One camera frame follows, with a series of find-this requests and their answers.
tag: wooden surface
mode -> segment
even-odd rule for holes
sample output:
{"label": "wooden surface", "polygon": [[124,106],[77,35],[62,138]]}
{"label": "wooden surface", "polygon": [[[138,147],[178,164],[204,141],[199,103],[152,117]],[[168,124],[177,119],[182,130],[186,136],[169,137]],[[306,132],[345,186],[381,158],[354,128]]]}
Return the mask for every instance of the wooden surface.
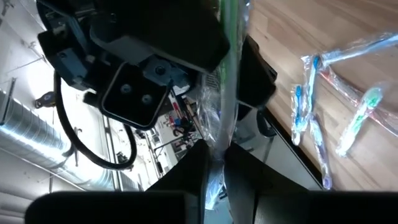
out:
{"label": "wooden surface", "polygon": [[[278,72],[277,93],[268,108],[290,132],[290,89],[303,83],[300,57],[332,50],[370,34],[398,31],[396,0],[254,0],[249,34],[261,55]],[[334,71],[366,90],[381,80],[398,80],[398,49],[393,47],[332,65]],[[398,190],[398,138],[370,119],[349,158],[336,155],[338,140],[354,109],[326,81],[316,83],[315,112],[320,117],[334,187],[339,190]],[[315,163],[307,131],[300,147]]]}

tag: clear plastic packaging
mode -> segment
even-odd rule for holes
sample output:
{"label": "clear plastic packaging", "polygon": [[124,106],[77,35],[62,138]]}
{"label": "clear plastic packaging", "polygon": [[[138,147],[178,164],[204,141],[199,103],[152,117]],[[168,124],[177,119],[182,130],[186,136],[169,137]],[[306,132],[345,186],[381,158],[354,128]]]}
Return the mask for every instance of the clear plastic packaging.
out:
{"label": "clear plastic packaging", "polygon": [[310,115],[310,130],[314,141],[315,149],[317,150],[318,161],[321,166],[322,185],[325,189],[330,190],[333,186],[331,178],[328,153],[326,151],[325,143],[323,142],[322,131],[317,121],[316,116]]}
{"label": "clear plastic packaging", "polygon": [[303,129],[305,131],[308,124],[308,119],[313,109],[314,102],[314,86],[315,78],[322,67],[320,57],[318,55],[304,56],[301,58],[304,63],[304,77],[305,84],[303,86],[303,99],[302,99],[302,116],[303,116]]}
{"label": "clear plastic packaging", "polygon": [[[329,66],[323,68],[319,74],[336,91],[341,93],[354,107],[359,105],[361,97],[364,95],[363,92],[357,90],[346,80],[339,77]],[[376,108],[369,117],[388,130],[391,134],[398,136],[398,111],[394,109],[388,110],[381,105]]]}
{"label": "clear plastic packaging", "polygon": [[304,129],[302,114],[302,86],[294,85],[292,88],[292,142],[300,144],[301,132]]}
{"label": "clear plastic packaging", "polygon": [[[313,89],[317,75],[321,75],[336,90],[343,94],[352,105],[357,106],[363,94],[336,75],[329,65],[340,60],[385,49],[395,44],[398,44],[398,34],[385,32],[382,34],[376,34],[367,39],[357,40],[341,49],[323,52],[320,55],[308,55],[302,57],[305,71],[305,83],[303,85],[303,98],[300,112],[300,115],[304,118],[303,129],[301,129],[301,132],[305,131],[308,124],[308,116],[311,114],[313,109]],[[396,113],[391,113],[390,110],[380,107],[369,116],[392,134],[398,136],[398,115]]]}
{"label": "clear plastic packaging", "polygon": [[340,137],[339,145],[336,148],[336,153],[339,156],[345,157],[347,155],[361,126],[376,107],[383,105],[393,110],[397,109],[397,87],[398,85],[395,82],[380,82],[366,91],[358,105],[354,118]]}
{"label": "clear plastic packaging", "polygon": [[346,60],[375,52],[387,47],[392,47],[395,44],[398,44],[398,34],[385,32],[382,34],[376,34],[367,39],[357,40],[343,49],[324,52],[320,56],[322,58],[323,66],[326,67],[340,60]]}
{"label": "clear plastic packaging", "polygon": [[209,210],[214,209],[224,184],[223,156],[231,143],[238,114],[236,93],[239,62],[250,3],[247,0],[220,0],[218,8],[230,48],[215,72],[202,75],[198,99],[201,128],[213,153],[205,202],[205,208]]}

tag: screw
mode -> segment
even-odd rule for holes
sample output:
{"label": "screw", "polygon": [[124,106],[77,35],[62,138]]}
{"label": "screw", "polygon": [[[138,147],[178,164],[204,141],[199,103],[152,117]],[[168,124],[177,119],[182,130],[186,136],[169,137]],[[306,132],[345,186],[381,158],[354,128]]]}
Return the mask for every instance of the screw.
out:
{"label": "screw", "polygon": [[166,69],[162,66],[158,66],[155,68],[155,72],[158,75],[164,75],[166,73]]}
{"label": "screw", "polygon": [[131,88],[131,85],[129,85],[129,84],[124,84],[124,85],[120,88],[120,91],[121,91],[123,94],[128,94],[128,93],[131,92],[131,90],[132,90],[132,88]]}
{"label": "screw", "polygon": [[44,100],[49,100],[51,98],[51,95],[45,95]]}
{"label": "screw", "polygon": [[152,103],[152,97],[149,94],[142,96],[141,100],[145,105],[150,105]]}

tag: wire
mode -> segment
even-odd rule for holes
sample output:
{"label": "wire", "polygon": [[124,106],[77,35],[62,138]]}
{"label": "wire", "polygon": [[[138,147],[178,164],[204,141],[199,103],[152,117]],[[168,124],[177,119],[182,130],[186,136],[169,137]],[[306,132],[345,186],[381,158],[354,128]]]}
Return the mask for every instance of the wire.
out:
{"label": "wire", "polygon": [[100,167],[103,167],[105,169],[111,169],[111,170],[124,170],[124,169],[130,169],[131,165],[134,163],[137,157],[137,146],[136,146],[136,140],[134,139],[134,135],[131,131],[131,128],[124,124],[124,129],[126,130],[127,136],[130,140],[130,145],[131,145],[131,155],[130,158],[127,162],[123,162],[121,164],[115,164],[112,162],[108,162],[99,156],[97,156],[94,152],[89,150],[79,139],[79,137],[76,135],[75,131],[73,130],[68,116],[67,112],[65,111],[65,106],[63,105],[63,98],[62,98],[62,92],[61,92],[61,76],[57,73],[54,72],[54,92],[55,92],[55,107],[57,108],[57,113],[59,120],[61,122],[61,126],[65,133],[67,134],[69,140],[72,142],[72,144],[76,147],[78,151],[80,151],[83,155],[85,155],[91,162],[94,162],[96,165],[99,165]]}
{"label": "wire", "polygon": [[156,152],[155,152],[155,158],[157,159],[160,155],[161,155],[161,153],[162,153],[162,151],[163,151],[163,148],[164,147],[162,147],[161,149],[160,149],[160,151],[159,151],[159,153],[158,154],[156,154]]}

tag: metal duct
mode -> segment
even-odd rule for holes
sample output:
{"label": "metal duct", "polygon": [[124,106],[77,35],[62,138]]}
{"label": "metal duct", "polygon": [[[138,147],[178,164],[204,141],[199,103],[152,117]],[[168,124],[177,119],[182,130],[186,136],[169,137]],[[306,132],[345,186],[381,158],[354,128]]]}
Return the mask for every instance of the metal duct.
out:
{"label": "metal duct", "polygon": [[[78,166],[75,156],[62,154],[70,149],[64,133],[54,129],[28,107],[0,90],[0,148],[23,160],[43,167],[86,190],[114,190],[112,173],[92,163],[83,154]],[[138,186],[121,172],[124,190]]]}

